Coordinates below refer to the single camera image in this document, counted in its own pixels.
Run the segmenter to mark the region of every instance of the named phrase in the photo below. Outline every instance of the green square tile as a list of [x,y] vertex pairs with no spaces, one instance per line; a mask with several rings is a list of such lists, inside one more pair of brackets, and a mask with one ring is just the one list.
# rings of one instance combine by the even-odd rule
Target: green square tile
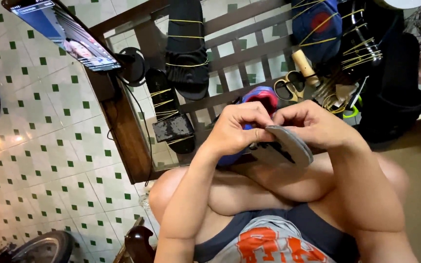
[[248,74],[248,80],[250,84],[256,83],[256,74]]
[[289,67],[287,66],[287,63],[285,61],[280,63],[280,71],[281,72],[288,72],[289,71]]
[[76,8],[74,6],[68,6],[67,9],[69,12],[73,13],[73,15],[76,15]]
[[240,39],[240,47],[242,50],[245,50],[248,47],[248,40],[247,39]]
[[209,62],[214,60],[214,54],[211,51],[207,52],[207,60]]
[[228,4],[227,13],[233,12],[238,9],[238,4]]
[[224,92],[222,85],[221,84],[217,84],[217,88],[216,88],[216,93],[217,94],[222,94]]
[[27,30],[27,37],[29,39],[35,38],[34,31],[33,30]]
[[66,51],[62,48],[59,48],[59,55],[60,56],[66,56]]

